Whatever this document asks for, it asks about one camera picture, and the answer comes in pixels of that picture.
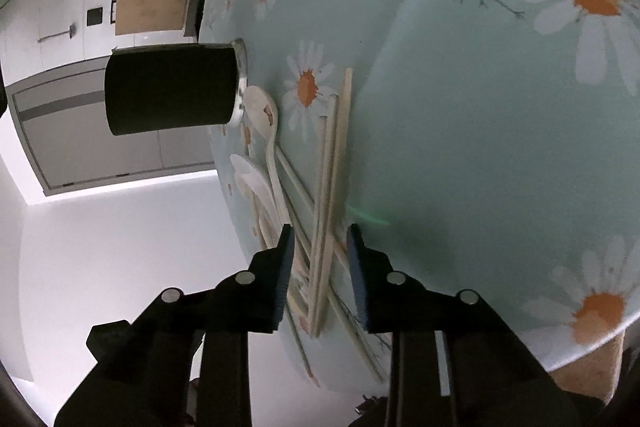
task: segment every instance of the chopstick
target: chopstick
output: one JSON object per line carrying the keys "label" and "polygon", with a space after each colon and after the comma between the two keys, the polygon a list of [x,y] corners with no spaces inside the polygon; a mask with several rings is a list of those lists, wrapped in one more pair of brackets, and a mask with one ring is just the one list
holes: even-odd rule
{"label": "chopstick", "polygon": [[319,194],[316,198],[316,212],[318,219],[316,220],[316,228],[314,229],[314,238],[311,241],[312,257],[316,267],[312,273],[312,300],[309,309],[309,328],[312,337],[318,336],[318,310],[322,306],[320,300],[320,283],[322,268],[324,264],[324,244],[326,242],[327,217],[329,213],[329,199],[331,195],[331,179],[332,167],[334,165],[335,155],[335,131],[338,109],[338,97],[332,94],[329,97],[329,108],[326,120],[326,131],[324,133],[324,148],[322,152],[322,169],[320,171]]}
{"label": "chopstick", "polygon": [[331,264],[333,260],[334,253],[334,243],[335,237],[333,232],[331,231],[332,222],[334,219],[334,206],[335,206],[335,198],[337,192],[337,181],[338,181],[338,168],[340,166],[340,160],[344,156],[344,152],[346,150],[347,144],[347,133],[349,130],[349,114],[351,108],[351,82],[353,80],[353,70],[351,68],[347,68],[344,72],[344,82],[342,84],[342,93],[338,99],[337,108],[332,106],[335,115],[335,124],[332,127],[334,130],[334,139],[332,144],[328,144],[329,146],[333,145],[330,150],[331,164],[329,167],[330,174],[330,185],[327,188],[328,190],[328,203],[325,206],[322,206],[321,209],[326,211],[324,214],[325,222],[324,228],[320,231],[324,235],[324,244],[321,243],[322,250],[322,262],[320,269],[320,279],[318,281],[318,289],[315,295],[318,295],[318,303],[314,307],[315,316],[312,317],[311,322],[311,333],[312,336],[318,336],[321,325],[321,317],[322,310],[324,307],[325,297],[329,290],[329,277],[331,276]]}
{"label": "chopstick", "polygon": [[[286,198],[287,204],[289,205],[289,216],[291,216],[291,220],[293,222],[293,228],[296,231],[296,237],[300,241],[300,244],[302,245],[302,249],[305,252],[305,254],[309,256],[311,251],[311,245],[309,243],[308,238],[306,237],[305,230],[302,228],[302,225],[300,224],[300,220],[298,219],[298,216],[296,215],[295,211],[293,211],[293,206],[286,192],[285,192],[285,198]],[[334,310],[335,314],[337,315],[340,324],[346,331],[347,336],[349,337],[349,340],[353,344],[353,347],[355,347],[356,352],[358,353],[358,356],[360,357],[362,362],[364,362],[364,365],[369,369],[371,376],[378,381],[382,381],[382,377],[380,376],[380,374],[383,373],[383,370],[376,366],[376,363],[374,362],[374,360],[372,360],[369,353],[367,353],[367,350],[364,347],[364,343],[362,339],[356,333],[355,329],[353,328],[353,325],[349,322],[349,319],[347,318],[344,309],[338,302],[338,299],[335,296],[335,292],[333,288],[331,288],[331,286],[329,287],[327,298],[329,300],[329,304],[331,304],[331,308]]]}
{"label": "chopstick", "polygon": [[[326,135],[326,120],[325,116],[321,116],[318,119],[318,154],[316,156],[316,172],[322,172],[322,165],[324,163],[324,136]],[[311,313],[316,305],[316,278],[318,277],[318,262],[319,256],[316,255],[318,230],[320,227],[320,193],[322,191],[322,176],[316,176],[316,201],[314,203],[314,216],[313,216],[313,229],[311,235],[311,254],[309,254],[310,261],[310,273],[309,273],[309,316],[307,322],[311,322]]]}
{"label": "chopstick", "polygon": [[[259,217],[260,222],[260,233],[264,238],[264,241],[268,248],[275,248],[277,244],[277,239],[274,235],[273,229],[269,223],[269,220],[266,216],[261,215]],[[287,302],[289,306],[296,312],[296,315],[300,317],[306,317],[308,315],[308,307],[306,303],[303,301],[302,295],[298,289],[289,282],[289,290],[287,291]]]}
{"label": "chopstick", "polygon": [[[291,166],[291,163],[289,162],[289,159],[285,156],[285,153],[277,145],[276,145],[276,156],[280,164],[282,165],[282,168],[287,173],[287,176],[289,177],[289,180],[293,184],[293,187],[295,188],[295,190],[297,190],[298,195],[300,196],[300,199],[305,204],[307,210],[313,215],[314,207],[315,207],[314,200],[311,199],[311,196],[306,191],[305,186],[300,181],[300,178],[296,174],[296,171],[294,170],[294,168]],[[340,244],[340,242],[335,238],[335,234],[334,234],[334,253],[338,258],[338,261],[340,261],[340,264],[342,264],[342,268],[347,273],[347,276],[351,278],[351,273],[349,272],[349,261],[347,260],[347,254],[342,249],[342,245]]]}

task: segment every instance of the white spoon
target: white spoon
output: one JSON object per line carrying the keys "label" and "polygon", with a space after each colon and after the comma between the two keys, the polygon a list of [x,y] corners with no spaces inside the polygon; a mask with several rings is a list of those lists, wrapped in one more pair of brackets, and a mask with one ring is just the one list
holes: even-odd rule
{"label": "white spoon", "polygon": [[[276,206],[273,201],[271,185],[262,169],[260,169],[256,164],[254,164],[249,158],[246,158],[245,156],[232,154],[231,156],[229,156],[229,158],[234,168],[236,169],[236,180],[239,178],[241,182],[244,182],[245,185],[247,185],[248,188],[250,188],[254,192],[255,196],[258,198],[258,201],[260,201],[267,212],[267,216],[270,222],[269,224],[275,230],[281,230],[283,222],[279,218],[278,211],[276,210]],[[308,279],[309,268],[302,259],[302,254],[300,253],[300,245],[298,244],[296,244],[294,256],[294,268],[296,272],[304,279]]]}
{"label": "white spoon", "polygon": [[[312,335],[320,333],[320,317],[322,315],[322,304],[329,291],[329,277],[331,277],[331,264],[333,258],[333,251],[335,250],[333,243],[335,242],[334,234],[330,231],[332,223],[334,221],[334,207],[335,200],[337,198],[337,179],[338,170],[340,168],[340,162],[346,151],[347,133],[349,128],[349,114],[351,108],[351,83],[353,79],[353,70],[347,68],[344,72],[344,81],[342,84],[342,93],[337,98],[337,107],[334,107],[331,100],[330,110],[335,111],[335,120],[333,121],[332,132],[334,134],[334,142],[330,144],[327,142],[327,147],[334,147],[334,154],[331,158],[331,163],[327,165],[328,171],[322,172],[323,176],[327,176],[329,179],[328,186],[326,187],[329,192],[327,194],[328,200],[326,200],[326,207],[322,206],[322,216],[325,217],[324,227],[321,228],[321,233],[325,235],[325,243],[321,243],[320,255],[322,256],[320,278],[318,282],[318,289],[316,290],[318,296],[318,306],[316,306],[316,319],[312,322]],[[329,121],[332,121],[332,114],[329,114]]]}
{"label": "white spoon", "polygon": [[291,223],[282,185],[278,177],[278,170],[276,169],[275,145],[278,131],[278,110],[276,105],[273,99],[257,86],[246,88],[242,103],[251,123],[258,130],[258,133],[267,140],[267,170],[271,179],[276,209],[283,224]]}
{"label": "white spoon", "polygon": [[262,234],[262,231],[260,229],[260,215],[258,214],[258,206],[255,201],[256,199],[255,194],[251,190],[251,187],[249,187],[249,185],[246,184],[246,182],[244,181],[244,178],[242,178],[242,176],[240,176],[238,172],[236,172],[235,178],[236,178],[236,185],[238,186],[238,190],[240,190],[240,194],[242,194],[242,197],[245,200],[248,200],[251,203],[251,213],[254,218],[254,232],[255,232],[255,235],[257,235],[258,237],[258,241],[260,242],[260,247],[263,250],[266,250],[267,244],[264,240],[264,234]]}
{"label": "white spoon", "polygon": [[251,189],[258,200],[260,200],[262,206],[265,207],[270,221],[277,229],[280,229],[282,225],[273,201],[270,183],[264,172],[245,156],[232,154],[229,156],[229,159],[236,170],[236,180],[240,179]]}
{"label": "white spoon", "polygon": [[[271,227],[268,217],[260,216],[258,220],[260,224],[260,233],[265,239],[265,243],[268,248],[275,248],[278,243],[276,232]],[[289,306],[296,312],[298,317],[306,317],[309,309],[306,305],[305,299],[300,294],[300,290],[293,284],[293,281],[289,281],[289,291],[287,292],[287,302]]]}

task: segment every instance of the black mug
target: black mug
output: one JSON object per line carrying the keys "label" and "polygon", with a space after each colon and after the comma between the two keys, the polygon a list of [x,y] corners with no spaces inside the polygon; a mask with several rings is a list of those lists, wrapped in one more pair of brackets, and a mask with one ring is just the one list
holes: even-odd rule
{"label": "black mug", "polygon": [[242,114],[246,51],[230,44],[163,44],[116,50],[104,74],[114,136],[233,124]]}

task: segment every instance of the tablecloth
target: tablecloth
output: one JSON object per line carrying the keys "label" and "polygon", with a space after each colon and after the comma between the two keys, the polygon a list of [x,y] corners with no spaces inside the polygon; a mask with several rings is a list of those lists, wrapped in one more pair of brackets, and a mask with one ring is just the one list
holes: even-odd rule
{"label": "tablecloth", "polygon": [[[360,224],[428,289],[476,289],[551,370],[640,315],[639,2],[206,0],[200,41],[244,39],[249,84],[274,98],[310,192],[315,123],[353,68],[335,226]],[[248,147],[264,166],[264,140],[246,120],[211,136],[249,259],[259,244],[229,155]],[[332,283],[354,311],[338,263]],[[335,319],[301,337],[324,387],[383,387]],[[383,339],[367,341],[384,366]]]}

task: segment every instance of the floral tablecloth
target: floral tablecloth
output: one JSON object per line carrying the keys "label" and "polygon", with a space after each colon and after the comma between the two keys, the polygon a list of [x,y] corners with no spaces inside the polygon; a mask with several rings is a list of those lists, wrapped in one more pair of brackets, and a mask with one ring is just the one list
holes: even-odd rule
{"label": "floral tablecloth", "polygon": [[[639,2],[207,0],[200,40],[244,39],[310,192],[314,124],[353,68],[340,233],[358,222],[428,289],[476,289],[551,370],[640,315]],[[229,155],[264,166],[264,140],[245,121],[212,148],[250,258]],[[332,283],[350,307],[338,263]],[[335,320],[300,331],[321,385],[378,389]]]}

